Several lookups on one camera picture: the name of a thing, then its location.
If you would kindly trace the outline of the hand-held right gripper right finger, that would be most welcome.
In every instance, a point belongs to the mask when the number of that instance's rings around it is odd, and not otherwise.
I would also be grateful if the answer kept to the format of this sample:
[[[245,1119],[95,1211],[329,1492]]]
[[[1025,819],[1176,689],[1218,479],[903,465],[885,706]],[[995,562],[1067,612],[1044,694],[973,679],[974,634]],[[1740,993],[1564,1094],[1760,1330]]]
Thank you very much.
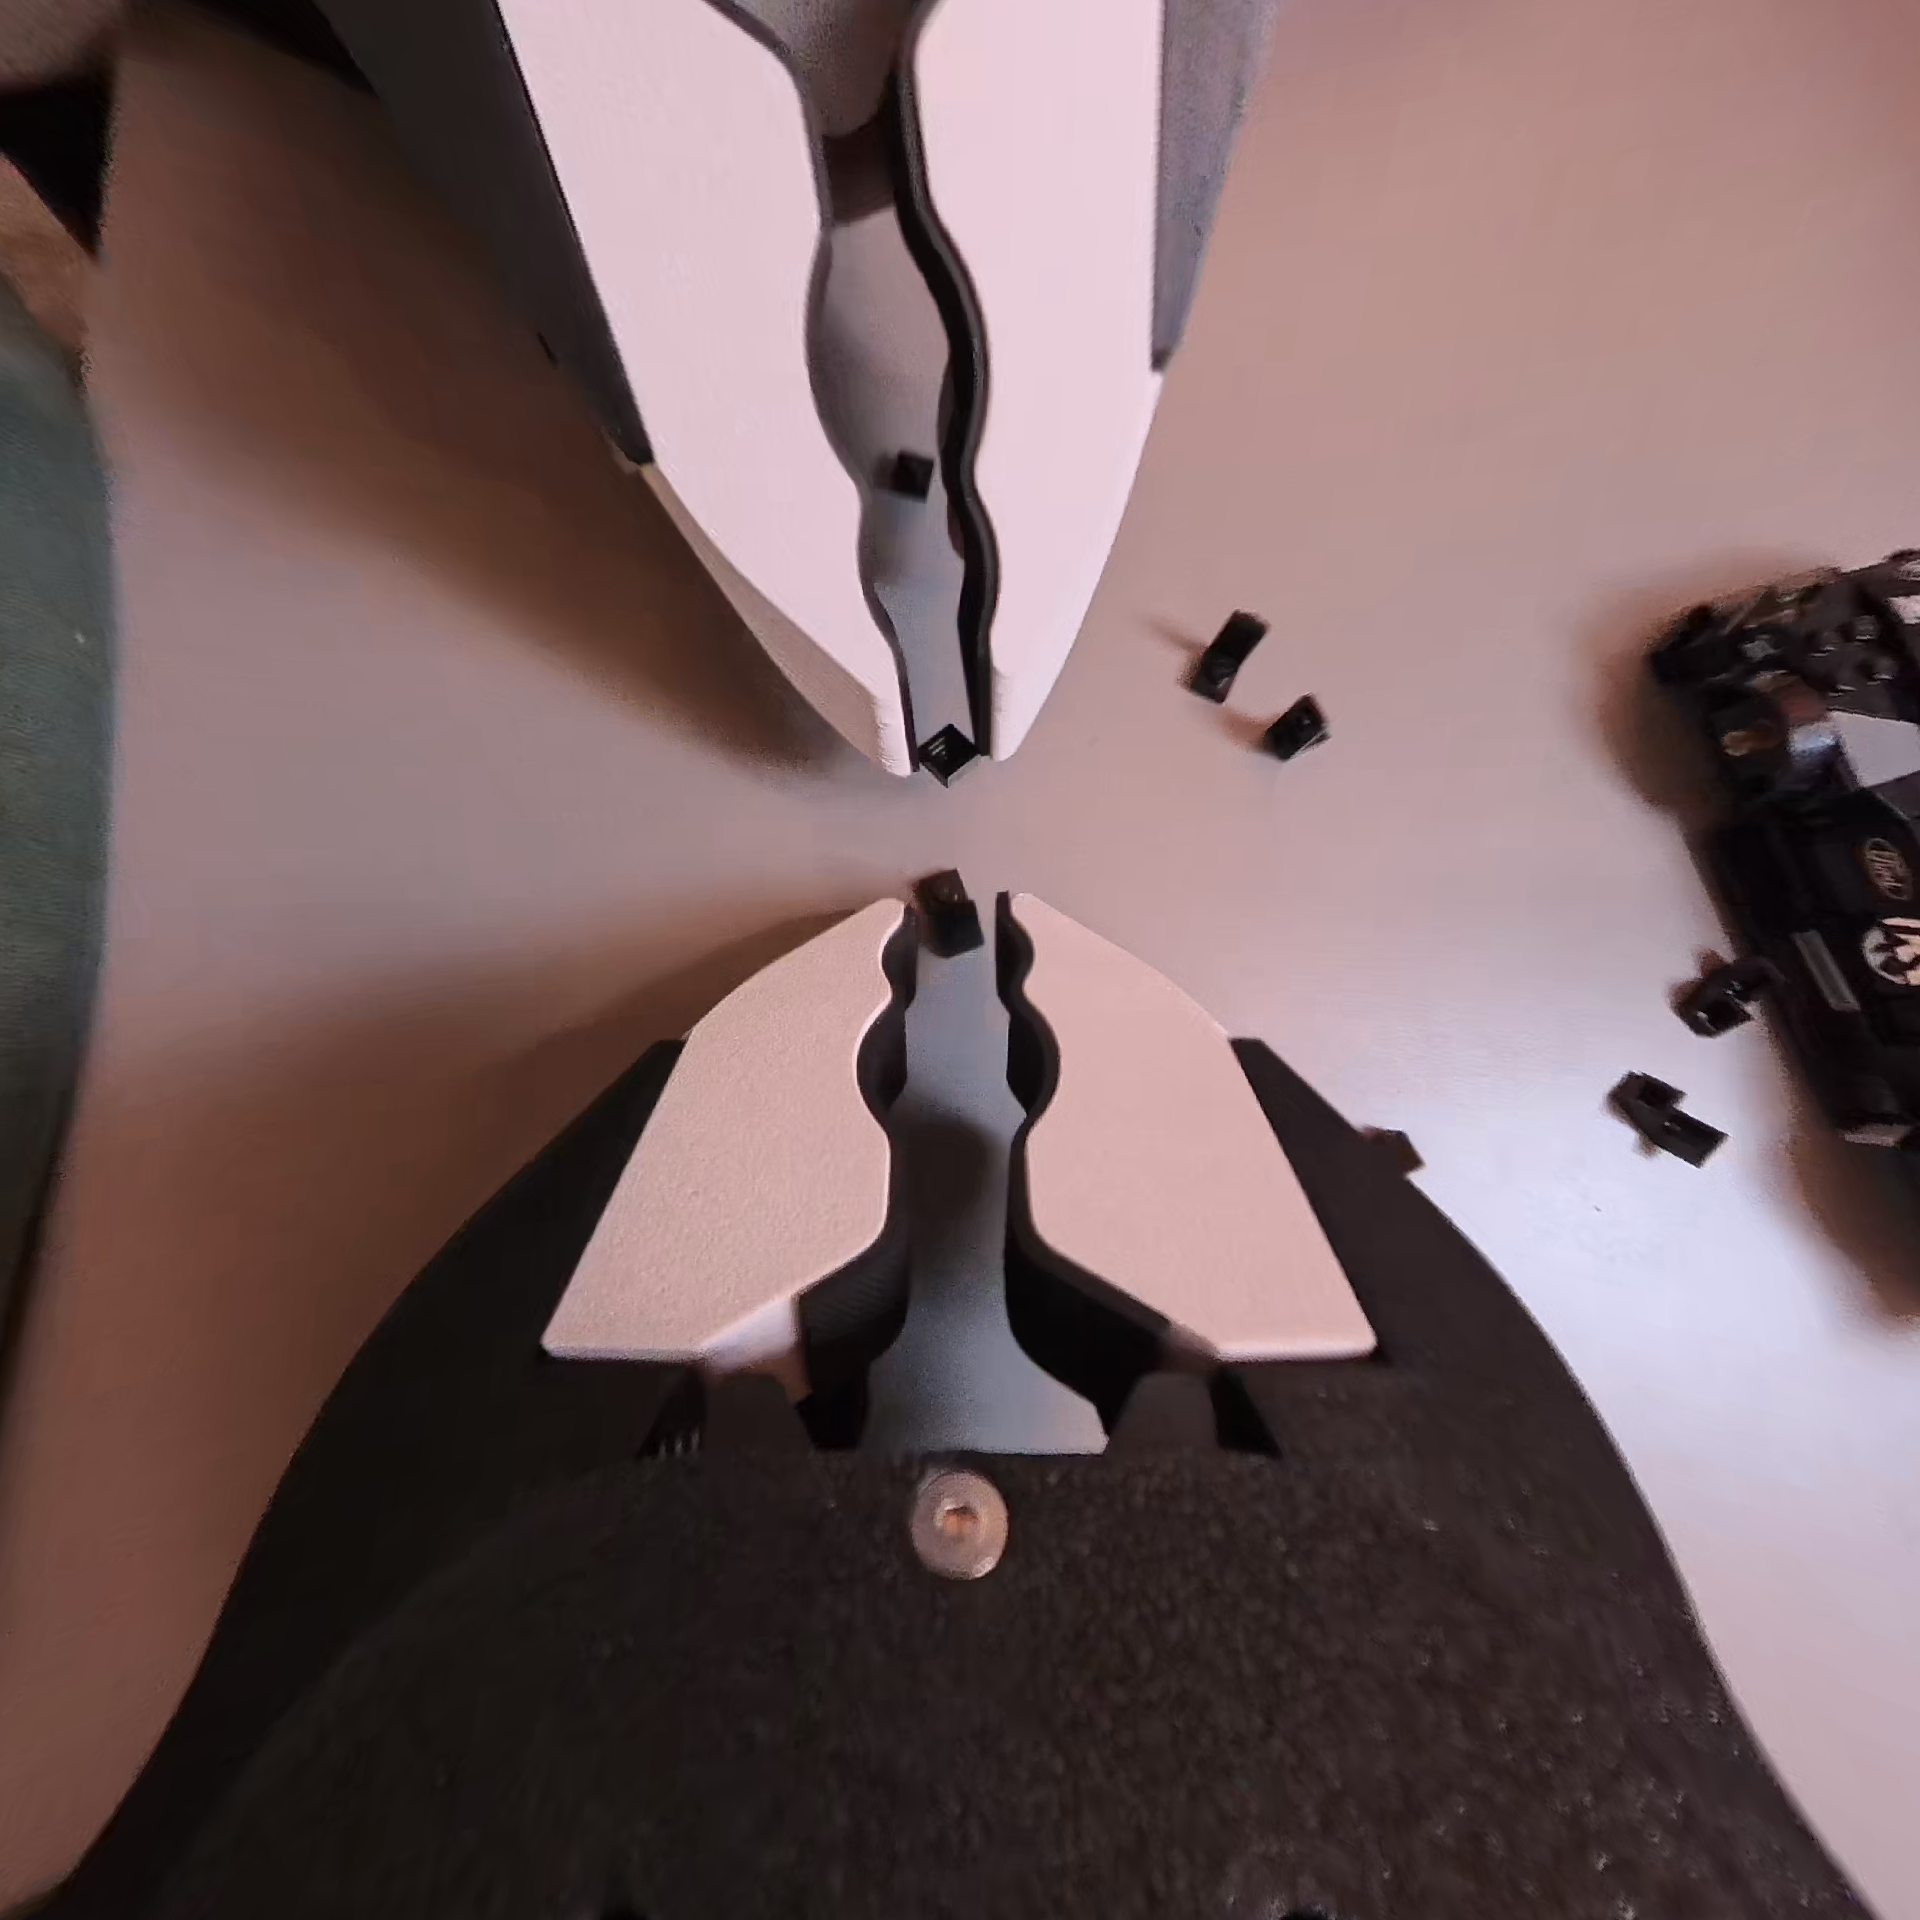
[[[1377,1363],[1377,1330],[1235,1039],[1036,892],[995,902],[1019,1127],[1002,1298],[1019,1350],[1114,1438],[1142,1383],[1247,1429],[1247,1375]]]

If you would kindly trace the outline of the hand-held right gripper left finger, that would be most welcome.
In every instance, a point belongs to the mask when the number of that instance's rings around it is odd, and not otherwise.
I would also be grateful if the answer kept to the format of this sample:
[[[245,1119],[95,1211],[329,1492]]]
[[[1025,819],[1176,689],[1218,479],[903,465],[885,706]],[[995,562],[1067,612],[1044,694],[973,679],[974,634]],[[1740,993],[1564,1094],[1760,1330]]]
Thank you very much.
[[[918,912],[824,925],[695,1021],[544,1325],[553,1363],[767,1376],[856,1445],[910,1311],[894,1147]]]

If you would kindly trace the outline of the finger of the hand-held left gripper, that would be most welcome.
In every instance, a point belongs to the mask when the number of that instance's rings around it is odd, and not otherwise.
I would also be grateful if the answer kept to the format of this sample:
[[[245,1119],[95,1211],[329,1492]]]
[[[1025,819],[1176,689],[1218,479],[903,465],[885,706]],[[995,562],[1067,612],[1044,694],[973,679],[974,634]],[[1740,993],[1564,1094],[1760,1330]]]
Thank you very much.
[[[983,348],[988,751],[1067,671],[1159,402],[1159,58],[1165,5],[929,5],[910,39],[918,184]]]
[[[809,328],[828,269],[817,119],[738,5],[501,5],[645,435],[642,478],[788,685],[887,777],[918,770],[861,487]]]

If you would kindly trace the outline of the black lego car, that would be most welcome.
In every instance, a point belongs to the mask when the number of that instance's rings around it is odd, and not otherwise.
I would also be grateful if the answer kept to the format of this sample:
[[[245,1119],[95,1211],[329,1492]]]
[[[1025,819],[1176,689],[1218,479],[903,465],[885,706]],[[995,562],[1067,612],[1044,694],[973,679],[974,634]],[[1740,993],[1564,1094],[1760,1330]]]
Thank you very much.
[[[1830,1130],[1916,1163],[1916,550],[1674,616],[1648,679],[1715,769],[1708,883]]]

